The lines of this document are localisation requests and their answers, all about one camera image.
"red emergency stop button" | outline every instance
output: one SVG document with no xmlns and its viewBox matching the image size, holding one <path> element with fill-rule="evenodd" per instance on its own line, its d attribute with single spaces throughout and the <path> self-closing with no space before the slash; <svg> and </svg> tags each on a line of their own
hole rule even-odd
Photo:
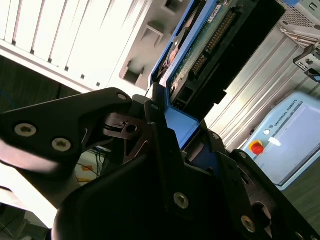
<svg viewBox="0 0 320 240">
<path fill-rule="evenodd" d="M 251 146 L 251 151 L 256 155 L 262 154 L 264 150 L 264 146 L 262 146 L 262 144 L 260 144 L 259 142 L 256 142 Z"/>
</svg>

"vent slot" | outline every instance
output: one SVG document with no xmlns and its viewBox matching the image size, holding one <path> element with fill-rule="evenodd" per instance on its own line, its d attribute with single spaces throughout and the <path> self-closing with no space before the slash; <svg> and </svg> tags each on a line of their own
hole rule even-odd
<svg viewBox="0 0 320 240">
<path fill-rule="evenodd" d="M 313 28 L 314 23 L 310 21 L 304 14 L 302 14 L 294 6 L 290 6 L 281 0 L 276 0 L 280 5 L 282 5 L 286 12 L 281 18 L 281 20 L 289 25 L 300 26 L 305 28 Z"/>
</svg>

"circuit board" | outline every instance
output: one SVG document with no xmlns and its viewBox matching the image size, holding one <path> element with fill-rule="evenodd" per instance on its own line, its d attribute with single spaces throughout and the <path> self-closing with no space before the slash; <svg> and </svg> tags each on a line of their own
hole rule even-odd
<svg viewBox="0 0 320 240">
<path fill-rule="evenodd" d="M 174 92 L 178 92 L 180 90 L 179 86 L 185 84 L 185 77 L 188 76 L 190 72 L 192 72 L 193 76 L 199 73 L 207 60 L 207 56 L 213 52 L 223 34 L 235 19 L 236 13 L 234 13 L 232 9 L 236 7 L 238 1 L 230 0 L 227 4 L 223 4 L 223 2 L 225 1 L 221 1 L 215 6 L 196 41 L 177 69 L 170 83 L 170 93 L 174 99 L 178 95 L 177 93 L 174 94 Z"/>
</svg>

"green circuit board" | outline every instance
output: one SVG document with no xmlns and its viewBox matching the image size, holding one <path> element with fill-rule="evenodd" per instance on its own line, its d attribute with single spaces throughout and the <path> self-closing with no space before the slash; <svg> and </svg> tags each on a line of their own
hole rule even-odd
<svg viewBox="0 0 320 240">
<path fill-rule="evenodd" d="M 206 61 L 206 56 L 203 55 L 202 52 L 207 51 L 210 53 L 219 42 L 220 37 L 234 19 L 235 14 L 231 9 L 236 6 L 236 3 L 237 0 L 230 0 L 228 5 L 218 4 L 215 7 L 200 34 L 194 41 L 194 44 L 177 69 L 170 84 L 171 88 L 176 89 L 179 81 L 189 74 L 190 71 L 193 71 L 194 74 L 198 73 L 202 64 Z"/>
</svg>

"universal robots logo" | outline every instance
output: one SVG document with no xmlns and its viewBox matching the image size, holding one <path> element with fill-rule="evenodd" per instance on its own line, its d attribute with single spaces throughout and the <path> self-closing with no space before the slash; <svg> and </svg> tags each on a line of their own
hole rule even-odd
<svg viewBox="0 0 320 240">
<path fill-rule="evenodd" d="M 293 108 L 293 106 L 298 102 L 298 100 L 294 100 L 291 105 L 287 108 L 287 110 L 282 114 L 282 116 L 276 121 L 274 125 L 270 125 L 269 128 L 273 129 L 274 127 L 278 126 L 283 119 L 285 119 L 285 116 L 288 114 L 288 112 Z"/>
</svg>

